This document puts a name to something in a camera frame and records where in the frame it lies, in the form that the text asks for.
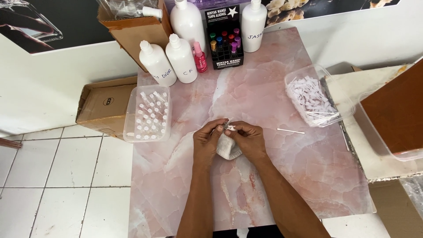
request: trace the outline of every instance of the white cloth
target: white cloth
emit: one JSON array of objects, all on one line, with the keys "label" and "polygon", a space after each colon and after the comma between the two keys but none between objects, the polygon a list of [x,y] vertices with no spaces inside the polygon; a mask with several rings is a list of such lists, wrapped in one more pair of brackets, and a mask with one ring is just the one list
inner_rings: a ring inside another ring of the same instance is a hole
[{"label": "white cloth", "polygon": [[[228,126],[228,130],[236,131],[234,126]],[[217,141],[217,154],[230,161],[242,155],[242,152],[232,138],[222,133]]]}]

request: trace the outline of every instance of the white plastic bottle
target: white plastic bottle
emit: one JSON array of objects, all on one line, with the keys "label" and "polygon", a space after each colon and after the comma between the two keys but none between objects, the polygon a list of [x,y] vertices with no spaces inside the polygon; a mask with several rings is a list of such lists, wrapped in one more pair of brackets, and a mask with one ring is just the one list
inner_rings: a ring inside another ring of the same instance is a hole
[{"label": "white plastic bottle", "polygon": [[261,0],[251,0],[242,10],[242,46],[245,52],[254,52],[260,48],[263,38],[267,10]]},{"label": "white plastic bottle", "polygon": [[163,49],[148,41],[141,41],[140,47],[140,61],[153,78],[162,86],[173,85],[176,74]]},{"label": "white plastic bottle", "polygon": [[206,37],[200,10],[187,0],[175,0],[170,12],[170,24],[179,38],[185,39],[194,50],[194,42],[199,42],[207,57]]},{"label": "white plastic bottle", "polygon": [[176,34],[171,34],[166,46],[166,55],[179,81],[192,83],[197,78],[198,72],[188,41],[180,39]]}]

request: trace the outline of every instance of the floor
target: floor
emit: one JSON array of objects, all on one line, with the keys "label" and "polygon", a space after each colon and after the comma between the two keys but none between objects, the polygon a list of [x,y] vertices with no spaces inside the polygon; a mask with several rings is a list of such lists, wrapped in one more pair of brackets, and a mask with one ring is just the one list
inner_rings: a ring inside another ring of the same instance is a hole
[{"label": "floor", "polygon": [[[132,144],[76,125],[0,147],[0,237],[126,238]],[[376,214],[324,219],[336,238],[390,238]]]}]

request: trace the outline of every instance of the marble table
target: marble table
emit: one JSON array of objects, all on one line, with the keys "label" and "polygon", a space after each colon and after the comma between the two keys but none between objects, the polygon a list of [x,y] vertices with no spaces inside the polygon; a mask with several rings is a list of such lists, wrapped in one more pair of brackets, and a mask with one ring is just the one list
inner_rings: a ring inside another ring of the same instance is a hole
[{"label": "marble table", "polygon": [[[192,134],[222,117],[263,127],[273,164],[319,218],[371,213],[367,179],[339,125],[308,127],[286,96],[284,76],[310,64],[298,31],[290,28],[265,33],[243,66],[209,68],[193,83],[171,86],[170,139],[134,144],[129,237],[176,234],[192,178]],[[144,72],[138,77],[138,85],[155,83]],[[232,161],[217,156],[211,182],[214,230],[274,224],[260,177],[243,155]]]}]

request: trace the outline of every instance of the purple bottle cap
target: purple bottle cap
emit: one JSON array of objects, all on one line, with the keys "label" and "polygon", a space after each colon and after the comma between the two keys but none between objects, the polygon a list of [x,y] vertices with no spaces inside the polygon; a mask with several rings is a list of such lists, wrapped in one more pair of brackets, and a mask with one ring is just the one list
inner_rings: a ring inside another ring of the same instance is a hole
[{"label": "purple bottle cap", "polygon": [[231,50],[231,52],[232,52],[232,53],[235,53],[235,52],[236,52],[236,47],[238,46],[238,44],[237,44],[236,42],[232,42],[232,43],[231,43],[231,46],[232,46],[232,50]]},{"label": "purple bottle cap", "polygon": [[233,34],[235,35],[235,37],[239,36],[239,29],[238,28],[235,28],[233,30]]},{"label": "purple bottle cap", "polygon": [[241,37],[235,37],[236,47],[241,48]]}]

